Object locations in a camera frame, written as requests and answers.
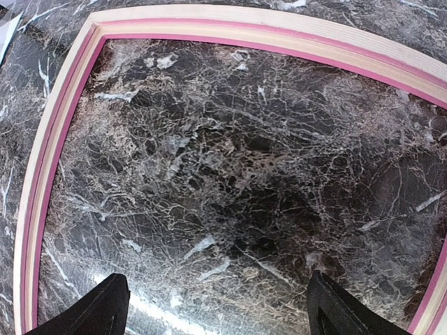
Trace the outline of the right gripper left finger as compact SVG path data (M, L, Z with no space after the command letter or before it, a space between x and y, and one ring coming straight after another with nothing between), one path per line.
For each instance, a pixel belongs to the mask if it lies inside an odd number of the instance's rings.
M29 331L34 335L125 333L130 290L123 274L111 274L69 309Z

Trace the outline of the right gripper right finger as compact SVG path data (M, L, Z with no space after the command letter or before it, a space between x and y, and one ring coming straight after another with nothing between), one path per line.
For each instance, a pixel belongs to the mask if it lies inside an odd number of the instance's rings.
M307 311L312 334L408 334L369 310L320 271L312 274L307 286Z

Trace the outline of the pink wooden picture frame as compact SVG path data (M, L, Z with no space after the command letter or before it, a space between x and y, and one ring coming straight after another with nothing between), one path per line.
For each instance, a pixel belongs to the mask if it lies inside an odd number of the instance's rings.
M116 8L89 15L47 100L29 157L15 233L15 331L36 326L43 231L52 181L79 97L104 42L193 40L257 48L329 64L446 106L446 65L387 38L316 17L214 4Z

